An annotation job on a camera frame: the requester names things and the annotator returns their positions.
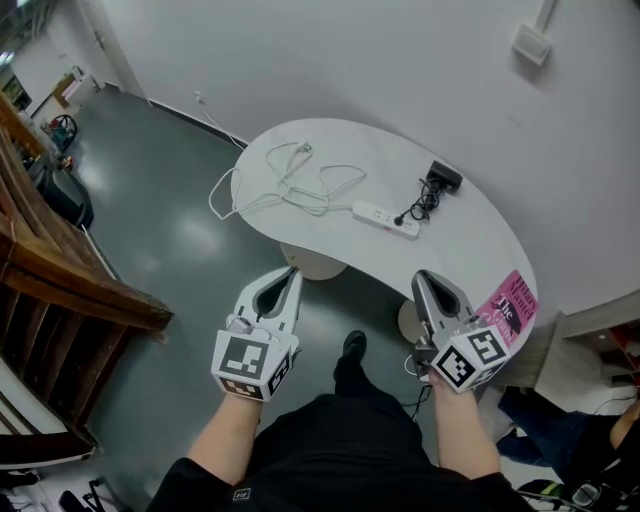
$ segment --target black sleeve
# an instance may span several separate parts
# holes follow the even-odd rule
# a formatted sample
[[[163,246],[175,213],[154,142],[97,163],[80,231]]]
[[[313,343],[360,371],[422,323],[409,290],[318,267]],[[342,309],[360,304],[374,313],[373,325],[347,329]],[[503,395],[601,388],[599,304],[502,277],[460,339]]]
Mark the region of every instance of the black sleeve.
[[[176,461],[162,480],[147,512],[213,510],[231,486],[191,459]]]
[[[502,473],[472,480],[482,501],[493,512],[531,512],[533,508],[516,491]]]
[[[622,460],[636,458],[640,453],[640,420],[636,420],[631,425],[629,432],[618,446],[616,454]]]

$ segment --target black cable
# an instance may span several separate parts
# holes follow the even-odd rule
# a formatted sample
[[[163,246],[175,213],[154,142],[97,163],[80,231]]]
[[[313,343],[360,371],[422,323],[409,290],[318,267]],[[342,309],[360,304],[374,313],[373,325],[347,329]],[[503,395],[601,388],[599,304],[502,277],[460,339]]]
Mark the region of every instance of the black cable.
[[[442,180],[437,178],[423,180],[420,178],[420,183],[422,183],[420,197],[407,211],[401,213],[393,220],[397,226],[402,225],[402,221],[407,213],[410,213],[417,221],[429,220],[431,218],[429,214],[440,204],[440,196],[445,189]]]
[[[422,398],[422,394],[424,393],[424,390],[427,388],[430,388],[431,386],[422,386],[420,388],[420,393],[418,393],[418,400],[416,400],[415,402],[412,402],[410,404],[400,404],[402,407],[415,407],[418,404],[423,404],[424,402],[427,401],[427,399],[429,398],[429,396],[427,395],[424,399]]]
[[[600,406],[595,410],[595,412],[593,414],[598,414],[598,411],[600,409],[602,409],[608,403],[611,403],[611,402],[624,402],[625,400],[633,400],[633,399],[637,400],[637,398],[638,398],[637,395],[636,396],[626,396],[626,397],[623,397],[623,398],[611,398],[610,400],[602,402],[600,404]]]
[[[426,388],[429,388],[429,391],[427,392],[427,396],[424,398],[424,400],[422,400],[422,393],[424,392],[424,390]],[[429,400],[429,397],[431,396],[431,391],[433,390],[432,386],[423,386],[422,389],[420,390],[420,395],[418,395],[418,403],[416,404],[416,410],[413,411],[413,416],[411,416],[411,419],[413,421],[415,421],[417,423],[417,417],[418,417],[418,411],[420,410],[420,405],[423,402],[426,402],[427,400]]]

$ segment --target black charger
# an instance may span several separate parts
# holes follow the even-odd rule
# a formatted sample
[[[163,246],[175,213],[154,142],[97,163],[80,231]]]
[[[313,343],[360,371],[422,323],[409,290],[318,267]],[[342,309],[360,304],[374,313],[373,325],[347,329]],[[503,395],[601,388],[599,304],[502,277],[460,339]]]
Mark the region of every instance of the black charger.
[[[420,179],[422,192],[418,200],[409,209],[393,219],[396,226],[402,226],[404,216],[411,216],[420,220],[429,220],[429,214],[440,204],[440,196],[443,192],[453,194],[458,191],[462,183],[462,176],[446,165],[434,160],[427,173],[426,180]]]

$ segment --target jeans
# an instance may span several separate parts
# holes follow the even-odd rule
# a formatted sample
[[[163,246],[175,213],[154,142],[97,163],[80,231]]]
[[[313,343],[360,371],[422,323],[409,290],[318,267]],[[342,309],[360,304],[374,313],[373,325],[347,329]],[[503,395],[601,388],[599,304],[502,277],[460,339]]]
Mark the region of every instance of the jeans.
[[[565,412],[540,395],[524,395],[517,388],[507,388],[498,407],[527,434],[503,437],[498,441],[500,454],[522,464],[551,467],[566,482],[589,415]]]

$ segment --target pink book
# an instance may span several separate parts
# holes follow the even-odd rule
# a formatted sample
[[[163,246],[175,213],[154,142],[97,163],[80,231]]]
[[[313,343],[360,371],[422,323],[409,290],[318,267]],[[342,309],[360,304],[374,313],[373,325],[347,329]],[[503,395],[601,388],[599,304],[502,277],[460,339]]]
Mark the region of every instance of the pink book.
[[[524,282],[520,272],[514,270],[491,297],[476,311],[489,325],[500,330],[507,347],[524,331],[538,311],[538,301]]]

